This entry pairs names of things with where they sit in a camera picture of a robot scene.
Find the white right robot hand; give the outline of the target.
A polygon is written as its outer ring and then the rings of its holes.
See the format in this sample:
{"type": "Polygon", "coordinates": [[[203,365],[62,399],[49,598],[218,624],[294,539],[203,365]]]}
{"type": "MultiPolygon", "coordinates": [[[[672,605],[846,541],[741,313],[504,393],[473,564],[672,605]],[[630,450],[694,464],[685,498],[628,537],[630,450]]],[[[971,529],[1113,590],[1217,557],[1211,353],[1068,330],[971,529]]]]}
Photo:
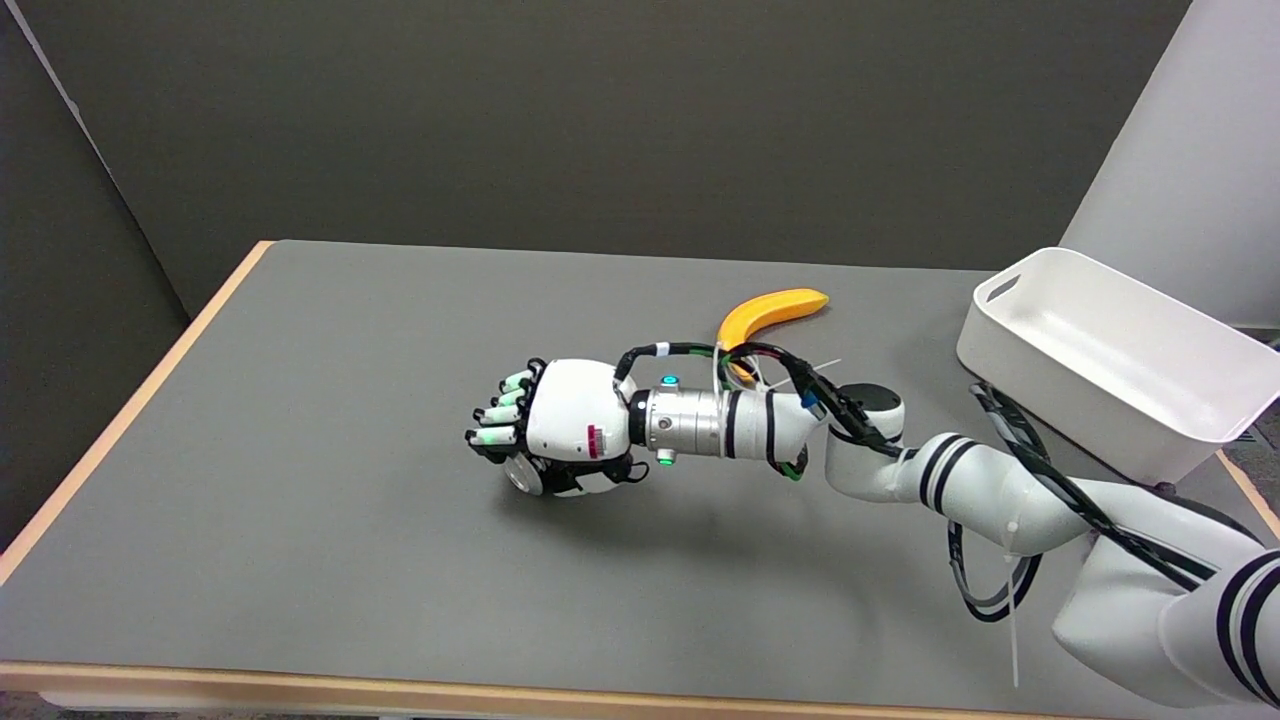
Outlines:
{"type": "Polygon", "coordinates": [[[526,495],[579,497],[644,480],[631,455],[630,402],[637,387],[609,364],[532,357],[472,413],[468,447],[526,495]]]}

